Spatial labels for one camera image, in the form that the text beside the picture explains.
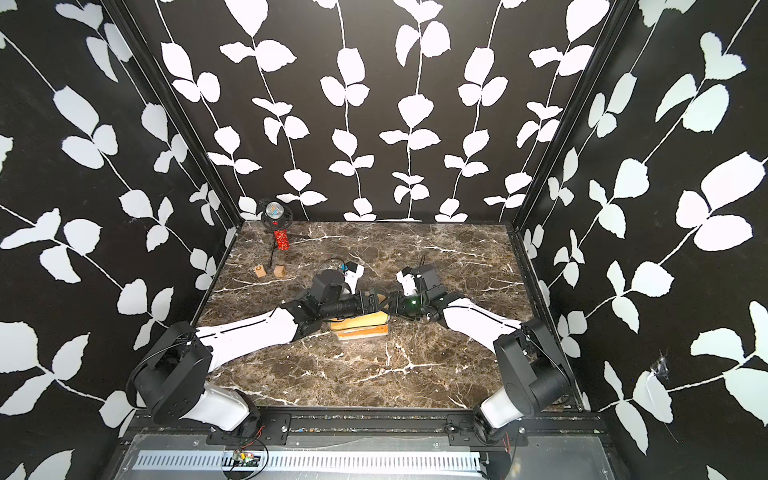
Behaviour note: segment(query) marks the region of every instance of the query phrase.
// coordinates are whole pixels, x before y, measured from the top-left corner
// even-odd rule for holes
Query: red spotted cylinder
[[[288,233],[285,230],[275,231],[275,240],[277,240],[277,248],[288,250]]]

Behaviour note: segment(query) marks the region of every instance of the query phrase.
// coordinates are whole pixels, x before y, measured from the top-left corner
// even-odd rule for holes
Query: black wall
[[[240,203],[244,218],[254,217],[251,199],[280,196],[292,202],[301,219],[431,222],[513,218],[530,181],[528,174],[535,171],[561,116],[552,107],[564,108],[568,103],[612,4],[608,0],[448,0],[421,6],[415,0],[125,3],[167,80],[176,87],[177,97],[212,153],[211,160],[218,164],[227,189]],[[415,16],[400,5],[413,10]],[[416,17],[423,22],[417,23]],[[424,32],[423,56],[416,41],[417,29]],[[396,54],[399,31],[411,32],[416,41],[400,59]],[[492,68],[488,63],[490,72],[479,74],[484,62],[472,62],[466,79],[468,60],[476,48],[488,48],[491,32],[495,61]],[[408,34],[401,35],[404,40]],[[176,45],[162,46],[172,41]],[[241,43],[236,49],[240,55],[223,53],[235,49],[231,44],[237,42]],[[248,56],[254,45],[258,49],[281,45],[277,57],[283,61],[270,65],[263,59],[260,72],[257,62]],[[337,54],[344,45],[349,56],[357,50],[364,66],[364,77],[354,66],[343,72],[348,84],[357,85],[350,90],[353,104],[345,102],[343,93],[326,96],[321,86],[325,78],[328,88],[343,89]],[[532,54],[550,47],[549,56],[546,52]],[[553,59],[559,55],[556,52],[566,50],[562,74],[555,76],[560,63],[543,64],[541,58]],[[474,98],[466,101],[470,106],[462,103],[458,88],[470,83],[468,80],[488,85],[485,104],[476,106]],[[203,98],[193,81],[202,86]],[[493,101],[494,88],[502,85],[496,91],[501,96]],[[362,100],[354,94],[366,88],[364,101],[354,106]],[[467,85],[462,91],[473,89],[476,92],[479,87]],[[408,152],[405,141],[389,144],[380,134],[409,133],[398,105],[417,92],[432,103],[429,115],[413,125],[414,131],[424,130],[417,136],[422,135],[429,146]],[[290,112],[275,110],[280,121],[251,101],[261,98],[269,107],[270,95],[275,102],[292,106]],[[526,107],[529,102],[538,102],[542,109],[548,105],[551,113],[540,121]],[[265,119],[276,135],[271,140],[265,135]],[[294,139],[286,138],[281,122],[289,125]],[[295,122],[295,133],[289,122]],[[541,141],[533,134],[521,138],[518,146],[518,133],[527,122],[533,130],[542,127]],[[227,152],[221,136],[232,136],[230,128],[240,141],[231,144],[237,146],[235,151],[230,148]],[[214,135],[218,129],[219,139]],[[337,130],[338,141],[334,141]],[[463,144],[473,131],[478,133],[468,142],[477,145],[471,150],[477,153],[470,161],[479,163],[461,169],[467,159]],[[396,141],[397,136],[392,135],[385,137]],[[356,149],[344,146],[345,137],[355,139]],[[431,144],[437,139],[439,143]],[[454,167],[445,166],[446,155],[460,157],[449,161]],[[355,169],[350,161],[358,157],[364,158],[355,163]],[[231,164],[239,159],[244,161],[237,162],[236,173]],[[290,170],[302,173],[288,174]],[[399,178],[393,177],[396,172]],[[410,180],[410,189],[408,175],[418,176]]]
[[[97,478],[128,373],[235,230],[190,202],[207,181],[101,6],[5,0],[0,32],[0,478]]]
[[[676,2],[656,23],[650,3],[663,4],[630,16],[525,243],[633,478],[763,478],[768,5]],[[567,206],[552,201],[563,185]]]

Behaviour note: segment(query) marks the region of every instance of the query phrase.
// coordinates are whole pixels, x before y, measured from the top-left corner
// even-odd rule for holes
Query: brown marble surface
[[[259,315],[309,286],[320,264],[341,257],[366,268],[362,290],[399,287],[395,274],[434,263],[449,291],[508,318],[528,320],[531,306],[506,230],[500,225],[297,222],[275,265],[288,275],[257,278],[271,233],[243,227],[199,325]],[[298,342],[272,346],[213,371],[209,381],[239,389],[257,405],[471,408],[501,387],[495,355],[435,323],[391,319],[389,335],[342,343],[324,326]]]

